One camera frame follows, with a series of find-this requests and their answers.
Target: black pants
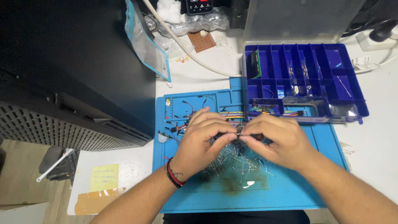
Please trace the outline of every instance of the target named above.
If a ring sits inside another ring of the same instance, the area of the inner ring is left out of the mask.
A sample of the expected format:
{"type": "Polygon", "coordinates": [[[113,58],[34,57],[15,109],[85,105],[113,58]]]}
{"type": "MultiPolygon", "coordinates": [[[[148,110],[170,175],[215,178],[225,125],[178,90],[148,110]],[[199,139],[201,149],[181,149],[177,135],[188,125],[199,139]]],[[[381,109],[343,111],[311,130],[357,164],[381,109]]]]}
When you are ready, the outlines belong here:
{"type": "Polygon", "coordinates": [[[163,224],[309,224],[303,210],[164,214],[163,224]]]}

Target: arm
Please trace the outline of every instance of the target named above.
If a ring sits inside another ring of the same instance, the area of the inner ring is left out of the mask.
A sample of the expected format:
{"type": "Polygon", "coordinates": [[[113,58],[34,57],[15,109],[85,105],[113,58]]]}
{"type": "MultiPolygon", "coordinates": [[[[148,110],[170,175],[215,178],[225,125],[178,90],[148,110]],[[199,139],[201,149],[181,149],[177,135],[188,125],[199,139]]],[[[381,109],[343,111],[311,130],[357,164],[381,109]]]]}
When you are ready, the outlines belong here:
{"type": "Polygon", "coordinates": [[[321,195],[339,223],[393,223],[398,206],[316,151],[295,120],[263,114],[242,130],[241,140],[267,160],[299,172],[321,195]],[[269,146],[257,139],[264,136],[269,146]]]}
{"type": "MultiPolygon", "coordinates": [[[[236,139],[236,129],[209,107],[196,112],[185,131],[170,169],[180,182],[212,163],[221,149],[236,139]],[[207,142],[217,133],[227,133],[212,146],[207,142]]],[[[152,223],[160,209],[177,190],[167,177],[166,165],[117,198],[92,221],[96,223],[152,223]]]]}

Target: fingernail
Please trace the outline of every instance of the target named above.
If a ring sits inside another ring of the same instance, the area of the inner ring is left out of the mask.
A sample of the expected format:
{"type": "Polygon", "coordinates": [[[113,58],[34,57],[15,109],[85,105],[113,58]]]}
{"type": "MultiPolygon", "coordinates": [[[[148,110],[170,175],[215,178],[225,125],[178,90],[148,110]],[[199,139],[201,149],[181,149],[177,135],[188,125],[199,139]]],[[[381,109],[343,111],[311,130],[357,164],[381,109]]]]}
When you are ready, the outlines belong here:
{"type": "Polygon", "coordinates": [[[231,136],[229,136],[229,140],[232,141],[232,140],[236,139],[236,137],[237,137],[236,135],[231,135],[231,136]]]}

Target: power strip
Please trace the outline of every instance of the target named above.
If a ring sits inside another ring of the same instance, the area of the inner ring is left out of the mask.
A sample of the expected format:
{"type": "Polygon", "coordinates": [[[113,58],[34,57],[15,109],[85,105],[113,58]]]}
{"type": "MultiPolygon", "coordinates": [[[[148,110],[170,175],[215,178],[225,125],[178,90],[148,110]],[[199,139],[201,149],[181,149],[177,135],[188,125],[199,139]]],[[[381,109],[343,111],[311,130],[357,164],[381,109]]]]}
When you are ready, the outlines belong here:
{"type": "Polygon", "coordinates": [[[359,45],[363,51],[377,51],[392,48],[398,48],[398,40],[388,38],[387,40],[379,43],[371,40],[369,34],[372,30],[366,30],[356,36],[359,45]]]}

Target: green wire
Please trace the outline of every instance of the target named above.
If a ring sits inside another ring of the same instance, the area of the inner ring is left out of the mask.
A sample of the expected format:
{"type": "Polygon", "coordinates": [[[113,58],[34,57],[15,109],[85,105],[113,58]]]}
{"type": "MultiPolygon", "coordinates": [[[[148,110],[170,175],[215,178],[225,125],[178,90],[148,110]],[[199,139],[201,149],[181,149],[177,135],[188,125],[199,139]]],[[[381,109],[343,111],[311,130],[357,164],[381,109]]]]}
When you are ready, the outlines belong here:
{"type": "Polygon", "coordinates": [[[215,110],[216,110],[216,113],[218,113],[219,111],[218,111],[218,109],[217,109],[217,104],[216,104],[216,102],[213,100],[213,103],[214,103],[214,106],[215,106],[215,110]]]}

